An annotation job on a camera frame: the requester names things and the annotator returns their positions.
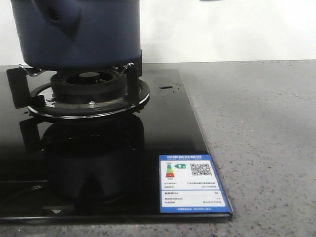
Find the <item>qr code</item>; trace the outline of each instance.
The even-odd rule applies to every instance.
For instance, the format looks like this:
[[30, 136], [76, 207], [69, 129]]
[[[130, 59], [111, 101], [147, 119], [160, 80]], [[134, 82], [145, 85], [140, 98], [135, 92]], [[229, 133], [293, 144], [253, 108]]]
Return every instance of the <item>qr code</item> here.
[[209, 164], [190, 164], [193, 175], [212, 175]]

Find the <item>white wall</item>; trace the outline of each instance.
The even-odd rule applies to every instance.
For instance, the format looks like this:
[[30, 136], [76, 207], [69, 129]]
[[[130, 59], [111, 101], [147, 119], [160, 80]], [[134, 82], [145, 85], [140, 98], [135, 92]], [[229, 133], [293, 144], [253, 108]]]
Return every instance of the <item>white wall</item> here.
[[[316, 0], [141, 0], [144, 62], [316, 58]], [[0, 65], [22, 63], [0, 0]]]

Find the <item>blue and white label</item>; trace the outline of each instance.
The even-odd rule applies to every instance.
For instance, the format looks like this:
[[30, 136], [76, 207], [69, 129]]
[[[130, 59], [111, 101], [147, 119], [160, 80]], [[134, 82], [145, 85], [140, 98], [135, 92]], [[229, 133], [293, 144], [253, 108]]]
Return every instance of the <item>blue and white label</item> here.
[[161, 155], [161, 213], [230, 212], [210, 155]]

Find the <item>black glass cooktop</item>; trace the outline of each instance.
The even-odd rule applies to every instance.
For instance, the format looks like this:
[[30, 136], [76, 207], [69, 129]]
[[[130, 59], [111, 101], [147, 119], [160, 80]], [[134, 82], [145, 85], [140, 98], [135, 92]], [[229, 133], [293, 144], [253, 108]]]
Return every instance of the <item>black glass cooktop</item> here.
[[[31, 89], [53, 72], [28, 79]], [[0, 222], [210, 220], [161, 213], [159, 156], [208, 154], [177, 70], [144, 71], [150, 100], [112, 119], [45, 122], [15, 109], [0, 74]]]

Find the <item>speckled stone countertop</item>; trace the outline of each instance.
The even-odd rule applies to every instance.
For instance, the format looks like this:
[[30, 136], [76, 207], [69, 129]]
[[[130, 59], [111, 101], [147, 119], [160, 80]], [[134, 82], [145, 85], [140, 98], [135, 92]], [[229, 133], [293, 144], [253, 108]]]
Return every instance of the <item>speckled stone countertop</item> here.
[[316, 237], [316, 60], [144, 65], [171, 68], [219, 168], [231, 222], [0, 226], [0, 236]]

